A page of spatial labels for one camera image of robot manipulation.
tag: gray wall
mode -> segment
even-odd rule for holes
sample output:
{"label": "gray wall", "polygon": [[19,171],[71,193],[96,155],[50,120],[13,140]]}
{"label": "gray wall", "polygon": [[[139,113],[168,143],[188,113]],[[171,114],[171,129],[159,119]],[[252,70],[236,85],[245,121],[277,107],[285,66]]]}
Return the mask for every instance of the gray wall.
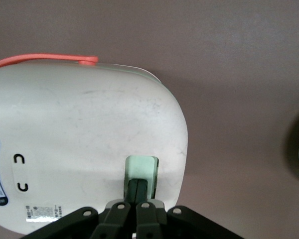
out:
{"label": "gray wall", "polygon": [[0,0],[0,59],[31,52],[154,73],[188,124],[178,203],[247,239],[299,239],[299,0]]}

